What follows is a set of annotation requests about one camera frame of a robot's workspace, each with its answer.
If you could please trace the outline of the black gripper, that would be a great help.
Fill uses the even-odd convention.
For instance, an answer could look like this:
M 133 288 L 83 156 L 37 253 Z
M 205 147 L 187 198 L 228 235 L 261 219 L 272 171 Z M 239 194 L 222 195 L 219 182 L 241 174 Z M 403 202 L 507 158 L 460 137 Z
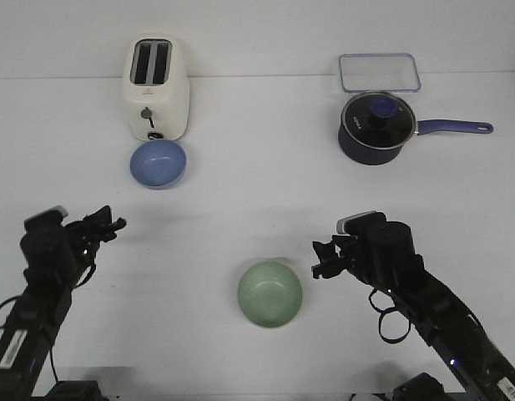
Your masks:
M 334 235 L 333 241 L 322 243 L 313 241 L 313 249 L 319 261 L 332 261 L 320 263 L 311 268 L 314 279 L 331 279 L 339 276 L 345 267 L 341 261 L 333 261 L 338 258 L 336 246 L 339 248 L 339 256 L 346 265 L 346 270 L 355 278 L 366 277 L 366 253 L 357 236 Z
M 113 222 L 110 206 L 103 206 L 81 221 L 68 223 L 64 230 L 74 256 L 79 261 L 94 261 L 100 242 L 116 239 L 116 232 L 126 226 L 127 221 L 122 217 Z

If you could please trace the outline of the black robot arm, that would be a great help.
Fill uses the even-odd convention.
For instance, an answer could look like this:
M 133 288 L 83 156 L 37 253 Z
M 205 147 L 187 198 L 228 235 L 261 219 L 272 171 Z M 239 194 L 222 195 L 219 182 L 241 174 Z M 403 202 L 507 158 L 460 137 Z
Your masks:
M 75 292 L 85 304 L 73 329 L 91 362 L 84 391 L 140 399 L 348 392 L 306 315 L 278 327 L 244 316 L 238 282 L 257 259 L 245 236 L 157 219 L 159 239 L 126 236 L 110 261 L 98 261 L 125 225 L 109 206 L 77 221 L 60 208 L 25 221 L 26 286 L 9 299 L 1 327 L 0 400 L 32 396 Z
M 380 316 L 400 313 L 471 400 L 515 400 L 515 368 L 471 309 L 425 269 L 407 224 L 371 212 L 338 221 L 330 242 L 312 246 L 320 261 L 311 268 L 315 279 L 349 272 L 372 293 L 386 294 L 393 305 Z

